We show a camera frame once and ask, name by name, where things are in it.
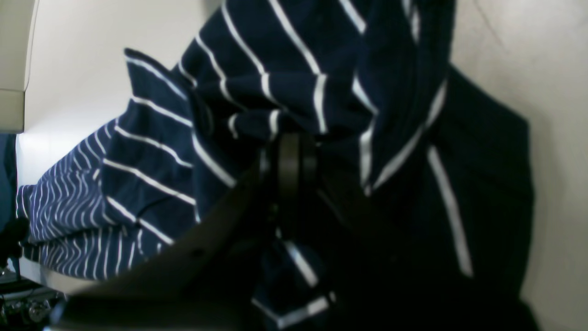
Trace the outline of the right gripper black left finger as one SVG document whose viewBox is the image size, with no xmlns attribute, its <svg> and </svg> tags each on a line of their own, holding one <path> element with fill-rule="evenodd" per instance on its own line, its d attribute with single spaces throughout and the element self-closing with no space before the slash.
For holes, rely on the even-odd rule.
<svg viewBox="0 0 588 331">
<path fill-rule="evenodd" d="M 72 295 L 47 331 L 246 331 L 252 263 L 275 231 L 298 234 L 303 134 L 262 151 L 203 222 L 149 262 Z"/>
</svg>

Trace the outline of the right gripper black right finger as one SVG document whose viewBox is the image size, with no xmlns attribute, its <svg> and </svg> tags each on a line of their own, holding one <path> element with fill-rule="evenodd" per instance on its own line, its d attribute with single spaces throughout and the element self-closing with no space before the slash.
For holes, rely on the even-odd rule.
<svg viewBox="0 0 588 331">
<path fill-rule="evenodd" d="M 336 295 L 329 330 L 526 331 L 529 136 L 449 136 L 367 197 L 301 137 L 300 222 Z"/>
</svg>

